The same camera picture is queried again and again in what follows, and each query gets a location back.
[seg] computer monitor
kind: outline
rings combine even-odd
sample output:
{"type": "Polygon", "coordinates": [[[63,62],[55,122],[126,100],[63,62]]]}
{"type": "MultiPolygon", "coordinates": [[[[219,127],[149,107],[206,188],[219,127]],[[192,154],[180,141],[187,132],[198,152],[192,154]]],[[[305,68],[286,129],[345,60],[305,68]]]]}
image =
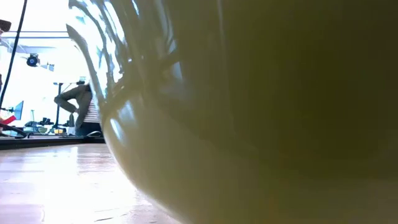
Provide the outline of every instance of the computer monitor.
{"type": "Polygon", "coordinates": [[[22,118],[22,109],[24,107],[24,102],[20,102],[14,109],[14,116],[17,118],[18,121],[22,118]]]}

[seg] black cable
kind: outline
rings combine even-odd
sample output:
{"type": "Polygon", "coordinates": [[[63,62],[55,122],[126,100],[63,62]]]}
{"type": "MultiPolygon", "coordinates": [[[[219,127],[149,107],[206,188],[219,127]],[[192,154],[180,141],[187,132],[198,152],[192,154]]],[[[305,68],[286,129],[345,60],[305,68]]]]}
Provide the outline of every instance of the black cable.
{"type": "MultiPolygon", "coordinates": [[[[1,108],[1,105],[2,105],[2,101],[4,99],[4,95],[6,94],[8,81],[9,81],[10,76],[11,76],[12,64],[14,63],[15,54],[16,54],[17,48],[18,48],[19,35],[21,34],[22,24],[24,23],[26,5],[27,5],[27,0],[24,0],[24,5],[22,7],[22,13],[21,13],[21,19],[19,20],[17,35],[16,35],[15,41],[14,41],[14,47],[12,48],[10,66],[8,67],[6,81],[4,82],[4,88],[2,89],[2,93],[1,93],[1,96],[0,96],[0,108],[1,108]]],[[[22,139],[22,138],[25,138],[27,136],[26,133],[21,131],[20,129],[13,128],[13,127],[10,127],[8,125],[1,124],[1,123],[0,123],[0,127],[4,128],[4,129],[11,130],[11,131],[15,131],[16,133],[19,133],[20,135],[22,135],[22,136],[12,136],[12,137],[15,137],[16,139],[22,139]]]]}
{"type": "Polygon", "coordinates": [[[7,89],[8,81],[9,81],[10,75],[11,75],[12,64],[14,63],[14,57],[15,57],[15,54],[16,54],[16,52],[17,52],[19,34],[21,34],[22,24],[24,23],[24,18],[25,18],[26,5],[27,5],[27,0],[24,0],[24,6],[22,7],[21,19],[19,20],[17,35],[16,35],[15,41],[14,41],[14,47],[12,48],[12,54],[11,54],[11,59],[10,59],[10,66],[8,67],[8,72],[7,72],[6,81],[4,82],[4,87],[3,87],[3,89],[2,89],[2,93],[1,93],[1,96],[0,96],[0,108],[1,108],[1,105],[2,105],[2,101],[3,101],[3,99],[4,99],[4,95],[6,94],[6,89],[7,89]]]}

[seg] wooden floor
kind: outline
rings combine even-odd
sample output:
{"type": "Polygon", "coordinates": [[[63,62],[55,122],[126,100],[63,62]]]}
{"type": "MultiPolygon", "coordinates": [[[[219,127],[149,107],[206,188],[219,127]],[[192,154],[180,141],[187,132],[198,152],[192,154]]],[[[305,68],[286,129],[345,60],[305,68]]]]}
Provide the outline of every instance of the wooden floor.
{"type": "Polygon", "coordinates": [[[0,151],[0,223],[177,224],[128,182],[105,144],[0,151]]]}

